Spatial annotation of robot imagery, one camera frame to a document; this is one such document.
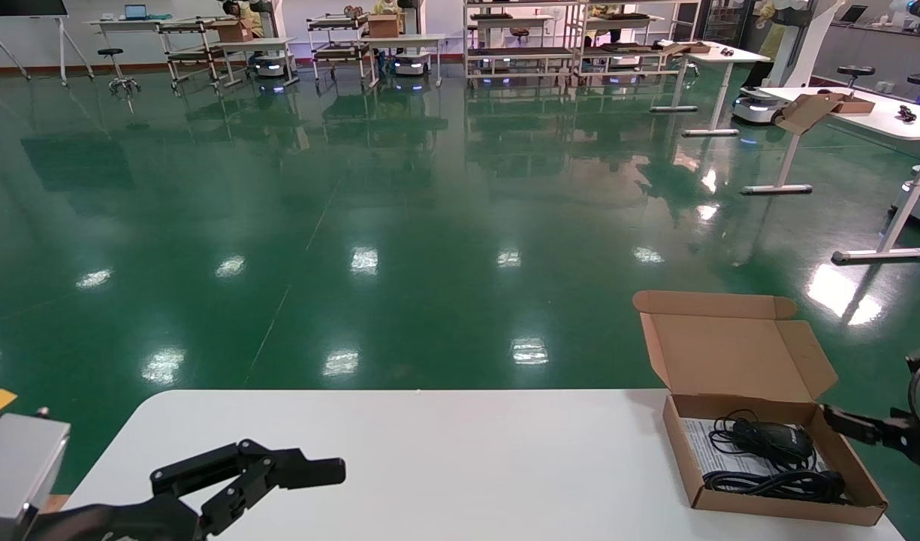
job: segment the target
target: black stool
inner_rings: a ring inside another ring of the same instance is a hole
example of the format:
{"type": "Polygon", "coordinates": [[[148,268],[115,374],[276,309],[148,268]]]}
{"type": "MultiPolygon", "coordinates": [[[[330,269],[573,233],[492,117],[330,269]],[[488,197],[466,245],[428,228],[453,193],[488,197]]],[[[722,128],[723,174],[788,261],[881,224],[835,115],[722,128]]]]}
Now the black stool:
{"type": "Polygon", "coordinates": [[[510,31],[510,34],[511,34],[511,35],[515,35],[515,37],[517,37],[517,45],[518,45],[519,47],[522,47],[522,46],[523,46],[523,38],[528,38],[528,37],[529,37],[529,29],[528,29],[528,28],[513,28],[513,29],[510,31]]]}
{"type": "Polygon", "coordinates": [[[841,65],[840,68],[837,68],[837,73],[850,75],[850,82],[847,83],[848,89],[854,88],[854,83],[857,82],[858,77],[873,75],[876,72],[876,69],[871,68],[869,65],[841,65]]]}
{"type": "Polygon", "coordinates": [[[109,82],[109,92],[112,92],[114,95],[119,93],[119,88],[126,90],[126,93],[133,92],[133,88],[136,90],[142,90],[140,84],[136,82],[136,79],[132,77],[124,77],[122,75],[121,69],[119,69],[119,64],[116,62],[116,55],[122,54],[122,49],[99,49],[96,51],[104,57],[109,57],[113,61],[113,69],[116,69],[116,79],[112,79],[109,82]]]}

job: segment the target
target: green floor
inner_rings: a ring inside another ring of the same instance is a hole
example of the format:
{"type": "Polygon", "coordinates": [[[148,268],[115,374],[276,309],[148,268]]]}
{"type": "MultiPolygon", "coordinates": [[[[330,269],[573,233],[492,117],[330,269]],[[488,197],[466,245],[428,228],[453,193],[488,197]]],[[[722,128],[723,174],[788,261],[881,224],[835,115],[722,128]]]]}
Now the green floor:
{"type": "MultiPolygon", "coordinates": [[[[916,158],[821,126],[790,174],[813,195],[742,198],[786,137],[679,137],[715,71],[686,116],[650,85],[218,99],[147,73],[129,104],[105,77],[0,79],[0,387],[72,422],[59,491],[165,389],[659,387],[645,288],[793,298],[840,374],[824,400],[905,405],[920,263],[830,256],[875,246],[916,158]]],[[[920,470],[857,451],[920,540],[920,470]]]]}

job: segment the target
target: yellow shirt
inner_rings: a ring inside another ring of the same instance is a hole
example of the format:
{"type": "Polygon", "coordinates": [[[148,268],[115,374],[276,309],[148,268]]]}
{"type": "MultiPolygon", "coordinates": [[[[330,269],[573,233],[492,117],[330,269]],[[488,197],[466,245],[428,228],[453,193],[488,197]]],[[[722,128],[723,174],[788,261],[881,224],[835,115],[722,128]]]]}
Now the yellow shirt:
{"type": "Polygon", "coordinates": [[[403,17],[403,8],[399,7],[399,4],[394,2],[391,4],[385,3],[383,0],[378,0],[375,6],[373,6],[373,13],[382,15],[382,14],[395,14],[397,15],[397,28],[400,31],[400,34],[404,32],[406,20],[403,17]]]}
{"type": "Polygon", "coordinates": [[[249,9],[249,2],[239,2],[240,4],[240,20],[246,21],[252,27],[253,34],[257,38],[263,38],[263,20],[260,18],[260,14],[257,14],[256,11],[249,9]]]}

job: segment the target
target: brown box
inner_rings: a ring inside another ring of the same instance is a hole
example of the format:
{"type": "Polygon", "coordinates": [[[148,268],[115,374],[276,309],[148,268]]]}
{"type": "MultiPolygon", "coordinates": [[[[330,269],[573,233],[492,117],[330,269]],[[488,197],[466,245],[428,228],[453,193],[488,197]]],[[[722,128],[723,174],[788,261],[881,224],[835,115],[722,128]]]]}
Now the brown box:
{"type": "Polygon", "coordinates": [[[212,27],[219,32],[219,40],[224,44],[240,44],[253,41],[253,28],[243,20],[215,21],[212,27]]]}
{"type": "Polygon", "coordinates": [[[396,38],[399,35],[399,17],[395,14],[370,15],[371,38],[396,38]]]}
{"type": "Polygon", "coordinates": [[[873,526],[886,499],[850,444],[823,419],[814,400],[837,382],[807,322],[789,321],[796,306],[767,295],[641,291],[650,365],[671,391],[663,424],[683,489],[696,509],[873,526]],[[682,418],[716,419],[749,408],[759,420],[802,425],[820,455],[846,482],[854,506],[718,492],[704,487],[682,418]]]}
{"type": "Polygon", "coordinates": [[[871,113],[874,110],[874,102],[867,101],[857,96],[841,95],[840,105],[834,107],[834,113],[854,114],[854,113],[871,113]]]}
{"type": "Polygon", "coordinates": [[[839,95],[800,95],[780,110],[775,123],[792,134],[805,134],[840,105],[839,95]]]}
{"type": "Polygon", "coordinates": [[[698,55],[710,52],[710,45],[704,44],[703,41],[692,42],[692,44],[669,44],[663,47],[665,55],[676,55],[680,53],[696,53],[698,55]]]}

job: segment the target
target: white table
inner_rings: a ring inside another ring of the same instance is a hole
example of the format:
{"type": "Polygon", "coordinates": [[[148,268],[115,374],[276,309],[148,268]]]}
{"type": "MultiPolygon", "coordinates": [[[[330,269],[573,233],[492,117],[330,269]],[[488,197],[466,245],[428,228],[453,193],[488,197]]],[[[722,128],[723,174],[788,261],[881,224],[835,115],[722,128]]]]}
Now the white table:
{"type": "Polygon", "coordinates": [[[683,77],[686,76],[687,59],[694,62],[703,62],[703,64],[724,64],[726,68],[723,72],[723,82],[720,83],[720,93],[716,97],[716,104],[713,106],[713,116],[710,117],[710,127],[706,130],[686,130],[683,131],[684,137],[730,137],[739,133],[735,129],[717,129],[720,123],[720,112],[723,110],[723,102],[727,97],[727,86],[730,86],[730,74],[734,71],[734,64],[751,64],[751,62],[769,62],[770,59],[763,55],[751,53],[733,47],[727,47],[718,44],[715,41],[703,41],[704,44],[710,45],[710,52],[706,53],[683,53],[680,60],[680,71],[677,72],[677,85],[673,89],[673,102],[669,107],[650,107],[651,113],[682,113],[697,110],[695,105],[680,105],[680,94],[683,93],[683,77]],[[721,54],[723,49],[734,51],[731,56],[721,54]]]}
{"type": "MultiPolygon", "coordinates": [[[[299,76],[292,69],[292,61],[289,59],[289,44],[296,41],[296,38],[253,38],[250,41],[217,41],[210,44],[210,47],[219,47],[223,51],[223,59],[226,61],[226,72],[229,73],[230,81],[226,86],[233,86],[236,83],[243,82],[243,79],[237,79],[234,76],[233,65],[229,62],[229,53],[246,53],[252,51],[282,51],[282,61],[285,63],[285,82],[282,86],[289,86],[299,81],[299,76]]],[[[247,59],[246,73],[249,72],[249,62],[247,59]]]]}
{"type": "MultiPolygon", "coordinates": [[[[222,541],[903,541],[886,517],[856,527],[690,509],[665,395],[167,391],[138,407],[65,508],[147,500],[154,469],[248,437],[344,458],[347,479],[273,491],[222,541]]],[[[184,500],[198,508],[220,488],[184,500]]]]}
{"type": "MultiPolygon", "coordinates": [[[[443,41],[446,40],[446,34],[404,34],[396,38],[371,38],[364,35],[360,38],[371,49],[394,49],[402,47],[404,49],[421,49],[423,47],[436,48],[436,88],[443,83],[442,72],[440,71],[439,54],[442,50],[443,41]]],[[[376,69],[373,69],[373,79],[370,81],[372,89],[380,82],[376,69]]]]}
{"type": "MultiPolygon", "coordinates": [[[[796,86],[796,88],[759,90],[761,90],[763,93],[766,93],[766,95],[772,95],[782,99],[783,101],[792,102],[801,95],[815,95],[817,92],[819,92],[820,89],[824,89],[823,86],[814,86],[813,88],[806,89],[801,89],[799,86],[796,86]]],[[[845,92],[845,90],[847,90],[844,89],[843,86],[830,86],[830,88],[826,89],[831,90],[831,92],[845,92]]],[[[862,114],[830,113],[826,116],[826,119],[841,121],[849,124],[850,126],[861,128],[861,130],[875,132],[881,134],[882,136],[896,138],[896,140],[920,141],[920,105],[907,103],[905,101],[900,101],[881,95],[872,95],[872,93],[862,92],[862,90],[857,90],[855,96],[867,101],[872,101],[874,103],[874,110],[872,110],[870,113],[862,114]],[[910,110],[916,114],[917,120],[913,124],[905,124],[900,120],[898,111],[900,110],[901,105],[910,107],[910,110]]],[[[783,164],[780,168],[780,175],[772,186],[747,186],[746,188],[742,189],[742,192],[748,195],[783,195],[804,194],[804,192],[812,192],[813,186],[809,184],[786,184],[786,175],[790,171],[790,163],[793,162],[793,155],[797,150],[797,144],[799,141],[800,136],[798,136],[798,134],[794,134],[790,138],[790,145],[786,148],[786,154],[783,155],[783,164]]],[[[900,261],[910,258],[920,259],[920,249],[895,249],[893,247],[893,244],[897,242],[897,237],[900,235],[900,231],[903,229],[903,225],[906,223],[907,217],[910,216],[910,211],[913,210],[913,205],[917,202],[918,199],[920,199],[920,174],[917,175],[916,179],[910,186],[910,191],[907,193],[906,203],[903,203],[903,206],[898,208],[897,212],[893,215],[893,220],[890,222],[890,226],[888,227],[888,230],[886,230],[886,234],[883,235],[881,242],[879,242],[877,249],[838,250],[834,251],[833,260],[900,261]]]]}

